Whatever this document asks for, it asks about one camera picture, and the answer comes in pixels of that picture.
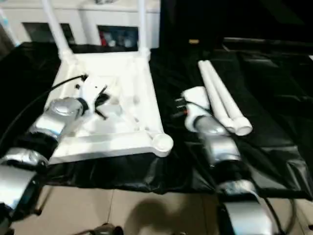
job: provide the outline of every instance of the robotic arm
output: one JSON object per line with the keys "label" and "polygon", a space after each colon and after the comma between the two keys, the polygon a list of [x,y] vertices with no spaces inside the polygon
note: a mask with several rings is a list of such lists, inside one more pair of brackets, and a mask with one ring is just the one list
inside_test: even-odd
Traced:
{"label": "robotic arm", "polygon": [[90,76],[79,97],[52,101],[0,159],[0,235],[9,231],[12,221],[36,213],[49,159],[62,137],[94,112],[95,101],[105,88],[101,79]]}
{"label": "robotic arm", "polygon": [[203,143],[216,193],[220,201],[218,220],[223,235],[272,235],[272,223],[259,201],[250,170],[241,160],[236,143],[209,109],[204,87],[182,94],[186,103],[185,126]]}

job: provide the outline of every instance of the white pole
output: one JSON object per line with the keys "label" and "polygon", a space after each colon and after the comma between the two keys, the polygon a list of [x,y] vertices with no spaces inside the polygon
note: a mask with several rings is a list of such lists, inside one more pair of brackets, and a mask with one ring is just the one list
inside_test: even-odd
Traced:
{"label": "white pole", "polygon": [[234,121],[229,118],[226,109],[217,93],[214,84],[211,81],[209,72],[207,71],[204,61],[199,61],[198,66],[202,75],[202,79],[210,99],[215,117],[232,133],[235,133]]}
{"label": "white pole", "polygon": [[252,131],[252,125],[249,120],[243,116],[242,112],[238,108],[236,102],[233,97],[227,90],[225,84],[221,80],[218,73],[215,71],[213,65],[210,61],[206,60],[204,62],[207,70],[209,71],[210,78],[217,90],[225,108],[229,115],[229,117],[234,121],[236,128],[236,135],[245,136]]}
{"label": "white pole", "polygon": [[1,8],[0,8],[0,21],[1,21],[1,25],[4,29],[4,31],[6,32],[8,37],[11,39],[13,45],[15,47],[18,47],[20,45],[20,42],[19,42],[18,38],[16,37],[15,33],[13,32],[13,30],[9,24],[9,20],[7,19],[4,11]]}
{"label": "white pole", "polygon": [[44,12],[47,15],[50,30],[53,34],[55,43],[59,50],[60,59],[63,59],[67,55],[72,55],[72,51],[68,47],[67,40],[59,24],[50,0],[42,0]]}
{"label": "white pole", "polygon": [[149,56],[150,52],[147,46],[147,26],[146,26],[146,2],[138,0],[138,15],[139,15],[139,53],[142,56]]}

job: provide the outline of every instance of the wire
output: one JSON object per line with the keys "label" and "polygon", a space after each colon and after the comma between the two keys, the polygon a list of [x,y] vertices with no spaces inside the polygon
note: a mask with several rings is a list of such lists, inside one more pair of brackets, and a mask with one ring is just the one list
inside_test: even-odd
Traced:
{"label": "wire", "polygon": [[78,78],[82,78],[83,80],[87,77],[87,75],[80,75],[80,76],[76,76],[76,77],[72,77],[69,78],[63,82],[58,83],[57,85],[51,87],[49,90],[43,92],[41,95],[39,95],[37,98],[35,98],[33,101],[31,101],[29,104],[27,104],[22,111],[20,111],[19,114],[17,114],[17,116],[11,121],[11,123],[8,125],[8,127],[6,128],[5,132],[2,134],[2,137],[0,139],[0,148],[3,145],[3,141],[5,140],[5,138],[7,137],[8,133],[11,131],[12,127],[15,125],[15,123],[21,118],[21,116],[25,113],[25,111],[27,109],[29,109],[32,105],[34,105],[37,101],[39,101],[40,99],[44,98],[47,94],[49,94],[51,91],[53,91],[54,89],[64,85],[67,82],[73,81],[75,79]]}
{"label": "wire", "polygon": [[[206,109],[205,107],[197,104],[197,103],[194,103],[194,102],[191,102],[191,101],[188,101],[186,100],[186,103],[189,103],[189,104],[193,104],[193,105],[196,105],[197,107],[205,110],[206,112],[208,112],[212,118],[219,124],[221,125],[222,127],[224,127],[224,129],[227,131],[227,133],[230,135],[230,136],[235,136],[235,134],[231,133],[214,115],[213,113],[211,112],[211,110],[209,109]],[[243,140],[244,142],[246,142],[247,144],[249,144],[250,146],[252,146],[253,148],[261,151],[260,148],[256,147],[255,145],[253,145],[252,143],[250,143],[249,141],[247,140],[244,140],[244,139],[241,139]],[[256,186],[256,188],[258,189],[258,191],[260,191],[260,187],[256,184],[256,182],[252,179],[254,185]],[[277,228],[278,228],[278,231],[279,231],[279,234],[280,235],[288,235],[290,234],[290,232],[292,231],[294,225],[295,225],[295,222],[296,222],[296,216],[297,216],[297,213],[296,213],[296,204],[295,204],[295,201],[294,199],[290,199],[290,203],[291,203],[291,216],[290,216],[290,219],[289,219],[289,222],[288,222],[288,225],[287,225],[287,228],[286,230],[284,231],[283,228],[282,228],[282,225],[280,223],[280,220],[279,220],[279,217],[275,211],[275,209],[273,208],[272,204],[270,203],[270,201],[266,198],[266,197],[263,197],[265,203],[267,204],[271,214],[273,215],[273,218],[275,220],[275,223],[277,225]]]}

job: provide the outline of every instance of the black plastic sheet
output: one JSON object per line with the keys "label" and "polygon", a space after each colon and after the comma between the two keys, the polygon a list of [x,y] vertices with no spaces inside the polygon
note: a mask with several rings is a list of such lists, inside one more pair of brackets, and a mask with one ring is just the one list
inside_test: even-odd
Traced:
{"label": "black plastic sheet", "polygon": [[[72,49],[75,53],[105,52],[98,46]],[[235,141],[262,193],[312,199],[313,61],[308,56],[226,51],[215,51],[209,58],[253,125],[250,135]],[[168,157],[147,153],[53,165],[49,184],[160,194],[213,193],[208,162],[197,135],[184,128],[182,117],[172,118],[174,100],[180,93],[202,85],[199,59],[204,58],[152,50],[150,68],[162,123],[174,140]],[[35,43],[22,44],[0,62],[2,133],[27,103],[51,87],[59,65],[55,46]],[[1,146],[2,153],[36,119],[44,103],[38,102],[18,121]]]}

